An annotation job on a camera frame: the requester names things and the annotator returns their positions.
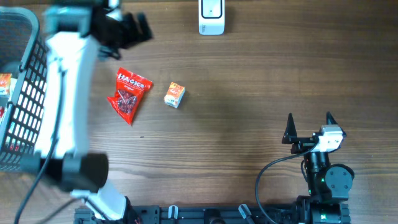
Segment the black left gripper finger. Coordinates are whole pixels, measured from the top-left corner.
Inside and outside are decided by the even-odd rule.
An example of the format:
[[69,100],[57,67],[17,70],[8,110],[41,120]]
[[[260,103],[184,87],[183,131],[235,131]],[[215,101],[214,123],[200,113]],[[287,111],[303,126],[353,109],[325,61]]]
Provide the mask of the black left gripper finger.
[[152,38],[152,31],[149,27],[146,15],[143,12],[138,13],[137,20],[139,23],[141,40],[150,40]]
[[128,49],[141,42],[141,22],[139,17],[126,13],[123,15],[123,48]]

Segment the orange small carton box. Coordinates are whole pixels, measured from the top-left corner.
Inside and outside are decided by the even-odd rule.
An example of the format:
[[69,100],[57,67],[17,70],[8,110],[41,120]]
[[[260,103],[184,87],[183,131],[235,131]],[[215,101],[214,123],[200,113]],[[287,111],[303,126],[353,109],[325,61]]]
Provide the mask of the orange small carton box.
[[178,108],[184,94],[185,87],[172,82],[164,96],[164,103],[171,107]]

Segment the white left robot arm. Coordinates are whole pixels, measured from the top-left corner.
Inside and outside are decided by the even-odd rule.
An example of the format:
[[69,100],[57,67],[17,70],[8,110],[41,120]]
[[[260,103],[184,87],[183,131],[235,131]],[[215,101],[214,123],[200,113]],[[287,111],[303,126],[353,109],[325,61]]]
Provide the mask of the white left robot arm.
[[105,153],[91,152],[88,112],[98,60],[120,59],[152,38],[144,13],[122,13],[119,1],[55,1],[44,11],[47,86],[41,128],[21,169],[82,200],[105,223],[139,223],[129,199],[108,178]]

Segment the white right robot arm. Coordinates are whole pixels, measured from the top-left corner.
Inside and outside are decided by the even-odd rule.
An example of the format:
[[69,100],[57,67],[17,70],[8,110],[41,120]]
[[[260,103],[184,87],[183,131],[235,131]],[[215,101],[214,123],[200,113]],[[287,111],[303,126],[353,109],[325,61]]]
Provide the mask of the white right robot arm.
[[303,157],[303,169],[308,195],[294,202],[293,219],[296,223],[349,223],[349,191],[353,186],[354,171],[344,164],[331,164],[329,155],[340,149],[346,137],[331,113],[319,131],[307,138],[297,136],[292,114],[288,115],[282,144],[290,144],[291,154]]

